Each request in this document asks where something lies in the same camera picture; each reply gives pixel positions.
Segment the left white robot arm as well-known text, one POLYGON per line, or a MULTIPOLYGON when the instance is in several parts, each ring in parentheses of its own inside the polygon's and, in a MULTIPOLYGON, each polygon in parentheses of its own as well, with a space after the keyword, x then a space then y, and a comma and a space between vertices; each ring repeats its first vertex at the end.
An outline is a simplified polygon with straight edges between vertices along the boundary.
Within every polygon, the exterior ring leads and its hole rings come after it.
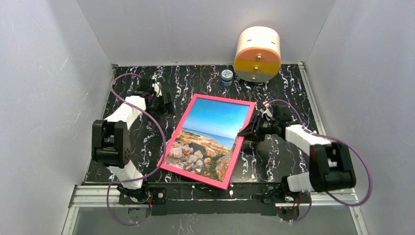
POLYGON ((137 91, 125 97, 111 115, 93 122, 92 160, 113 172, 123 188, 140 189, 143 174, 131 160, 129 130, 142 115, 152 119, 173 112, 170 92, 153 79, 141 80, 137 91))

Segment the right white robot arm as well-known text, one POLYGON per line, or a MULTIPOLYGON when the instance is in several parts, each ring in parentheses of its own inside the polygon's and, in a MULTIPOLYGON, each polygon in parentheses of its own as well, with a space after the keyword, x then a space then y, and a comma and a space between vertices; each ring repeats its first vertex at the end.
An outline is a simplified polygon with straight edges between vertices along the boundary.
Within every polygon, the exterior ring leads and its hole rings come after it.
POLYGON ((309 156, 309 170, 284 176, 271 192, 287 196, 299 192, 325 192, 356 185, 349 148, 313 134, 293 121, 287 104, 267 105, 238 134, 247 141, 260 142, 266 135, 277 135, 309 156))

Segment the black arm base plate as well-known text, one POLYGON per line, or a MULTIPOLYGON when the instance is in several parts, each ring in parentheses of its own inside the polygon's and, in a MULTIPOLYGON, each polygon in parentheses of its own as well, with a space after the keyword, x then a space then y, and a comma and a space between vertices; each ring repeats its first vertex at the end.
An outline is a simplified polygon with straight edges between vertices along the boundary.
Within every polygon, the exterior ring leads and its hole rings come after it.
POLYGON ((310 202, 306 193, 283 194, 279 183, 233 183, 228 189, 215 188, 198 182, 152 182, 144 185, 133 200, 123 190, 119 204, 144 206, 152 216, 171 214, 232 214, 252 213, 274 216, 310 202))

